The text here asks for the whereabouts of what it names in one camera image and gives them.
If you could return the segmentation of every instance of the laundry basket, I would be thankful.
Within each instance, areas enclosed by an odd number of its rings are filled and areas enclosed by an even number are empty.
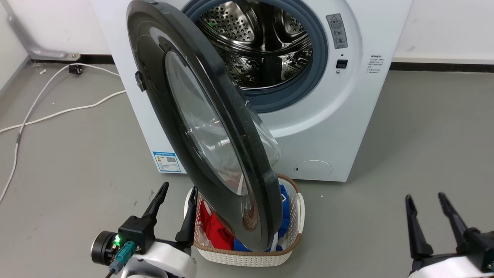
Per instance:
[[[198,241],[198,229],[199,229],[199,214],[200,206],[197,206],[196,211],[196,228],[194,235],[194,246],[198,249],[199,253],[207,260],[232,266],[242,267],[274,267],[284,263],[291,255],[292,251],[297,247],[301,237],[302,230],[304,228],[305,219],[305,205],[300,189],[296,183],[287,176],[278,175],[278,179],[281,185],[285,186],[290,199],[290,226],[288,227],[287,236],[288,247],[282,251],[276,252],[240,252],[232,250],[223,250],[213,247],[203,246]],[[197,202],[202,202],[202,197],[199,194]],[[187,212],[187,202],[185,203],[184,215]]]

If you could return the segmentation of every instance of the open door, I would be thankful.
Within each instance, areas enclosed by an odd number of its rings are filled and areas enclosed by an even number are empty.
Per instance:
[[[142,0],[127,12],[136,81],[185,170],[232,234],[265,251],[282,220],[276,141],[187,16]]]

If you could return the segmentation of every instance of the warning label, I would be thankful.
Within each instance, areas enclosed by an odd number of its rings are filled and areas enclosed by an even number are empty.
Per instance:
[[[367,64],[366,73],[380,73],[384,64],[384,58],[381,55],[371,55]]]
[[[180,166],[178,166],[177,156],[174,152],[157,152],[153,151],[156,163],[160,172],[174,172],[180,173]]]
[[[346,42],[345,26],[343,25],[343,19],[341,19],[341,14],[330,14],[326,16],[329,23],[329,28],[333,35],[334,48],[345,48],[348,47]]]

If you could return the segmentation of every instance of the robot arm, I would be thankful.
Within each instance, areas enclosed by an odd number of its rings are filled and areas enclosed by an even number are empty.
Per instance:
[[[122,278],[195,278],[196,262],[191,257],[198,190],[194,187],[175,241],[157,239],[156,216],[168,191],[164,183],[142,217],[129,217],[116,232],[101,232],[91,248],[93,262],[109,266],[109,278],[122,271]]]
[[[468,228],[446,195],[439,193],[443,213],[449,218],[457,243],[456,253],[433,255],[417,220],[417,209],[407,195],[410,255],[413,259],[410,278],[481,278],[494,276],[494,232],[480,233]]]

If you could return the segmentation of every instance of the green light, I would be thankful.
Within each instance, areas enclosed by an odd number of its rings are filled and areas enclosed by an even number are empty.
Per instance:
[[[116,236],[115,236],[115,240],[113,241],[113,243],[114,243],[116,246],[120,246],[120,236],[119,236],[119,235],[116,235]]]

